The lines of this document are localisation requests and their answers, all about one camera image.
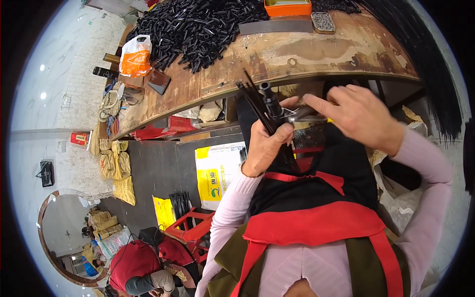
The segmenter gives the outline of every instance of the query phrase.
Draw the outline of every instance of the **pile of sacks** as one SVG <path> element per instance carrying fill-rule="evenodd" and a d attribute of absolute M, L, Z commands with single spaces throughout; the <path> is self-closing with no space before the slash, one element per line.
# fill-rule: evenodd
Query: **pile of sacks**
<path fill-rule="evenodd" d="M 91 135 L 90 152 L 95 156 L 99 156 L 102 176 L 114 180 L 112 191 L 115 197 L 134 206 L 135 195 L 130 175 L 130 157 L 125 152 L 129 142 L 99 139 L 97 135 L 96 127 Z"/>

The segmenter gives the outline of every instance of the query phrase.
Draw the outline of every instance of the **red cloth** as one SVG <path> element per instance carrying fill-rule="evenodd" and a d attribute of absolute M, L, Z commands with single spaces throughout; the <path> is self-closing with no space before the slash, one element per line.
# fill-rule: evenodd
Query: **red cloth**
<path fill-rule="evenodd" d="M 165 260 L 171 261 L 173 264 L 185 266 L 194 261 L 186 248 L 177 240 L 164 235 L 158 249 Z"/>
<path fill-rule="evenodd" d="M 342 196 L 345 195 L 343 193 L 343 184 L 345 183 L 344 179 L 340 176 L 336 176 L 333 174 L 317 171 L 315 175 L 306 175 L 306 176 L 293 176 L 289 174 L 277 173 L 277 172 L 267 172 L 264 174 L 264 178 L 270 178 L 273 180 L 283 181 L 283 182 L 295 182 L 297 180 L 301 180 L 303 178 L 312 178 L 312 177 L 319 177 L 324 180 L 327 184 L 332 186 L 338 193 Z"/>
<path fill-rule="evenodd" d="M 337 201 L 306 210 L 263 212 L 250 218 L 243 235 L 249 241 L 241 278 L 231 297 L 237 297 L 250 269 L 268 244 L 317 246 L 346 238 L 369 237 L 383 266 L 388 297 L 403 296 L 399 263 L 375 211 L 360 204 Z"/>
<path fill-rule="evenodd" d="M 125 291 L 125 284 L 130 278 L 143 277 L 160 270 L 160 262 L 154 250 L 141 240 L 135 240 L 118 250 L 110 268 L 110 285 Z"/>

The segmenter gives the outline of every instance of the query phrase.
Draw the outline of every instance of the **red apron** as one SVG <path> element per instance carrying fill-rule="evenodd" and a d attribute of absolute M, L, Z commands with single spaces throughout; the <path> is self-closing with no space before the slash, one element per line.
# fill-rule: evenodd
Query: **red apron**
<path fill-rule="evenodd" d="M 317 171 L 315 175 L 295 177 L 268 172 L 266 178 L 284 182 L 319 177 L 344 195 L 342 177 Z M 348 238 L 369 237 L 383 267 L 388 297 L 402 297 L 402 275 L 398 260 L 384 233 L 385 225 L 375 211 L 354 202 L 336 201 L 311 209 L 263 212 L 250 218 L 243 235 L 248 240 L 241 278 L 231 297 L 238 297 L 242 283 L 269 244 L 317 246 Z"/>

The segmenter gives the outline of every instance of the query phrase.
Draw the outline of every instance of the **wooden workbench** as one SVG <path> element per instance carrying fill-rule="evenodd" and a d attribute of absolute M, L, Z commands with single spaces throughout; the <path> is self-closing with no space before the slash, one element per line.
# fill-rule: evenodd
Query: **wooden workbench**
<path fill-rule="evenodd" d="M 243 68 L 255 83 L 265 80 L 281 86 L 333 75 L 366 75 L 381 80 L 418 80 L 409 57 L 396 39 L 367 10 L 361 14 L 330 11 L 334 35 L 300 32 L 238 36 L 208 69 L 192 74 L 174 62 L 165 70 L 171 77 L 163 96 L 144 78 L 120 76 L 145 88 L 144 100 L 119 115 L 119 139 L 158 119 L 237 92 Z"/>

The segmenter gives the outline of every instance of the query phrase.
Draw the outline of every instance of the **gray floor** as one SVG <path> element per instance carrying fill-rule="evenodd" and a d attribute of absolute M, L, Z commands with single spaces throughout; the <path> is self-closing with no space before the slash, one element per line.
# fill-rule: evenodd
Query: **gray floor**
<path fill-rule="evenodd" d="M 101 201 L 100 209 L 116 215 L 119 223 L 129 226 L 134 234 L 138 234 L 140 229 L 157 226 L 152 195 L 168 198 L 175 190 L 187 191 L 192 206 L 200 209 L 195 149 L 243 141 L 239 129 L 227 129 L 213 135 L 215 137 L 211 139 L 185 144 L 162 141 L 129 142 L 128 152 L 136 204 L 132 206 L 118 199 L 107 198 Z"/>

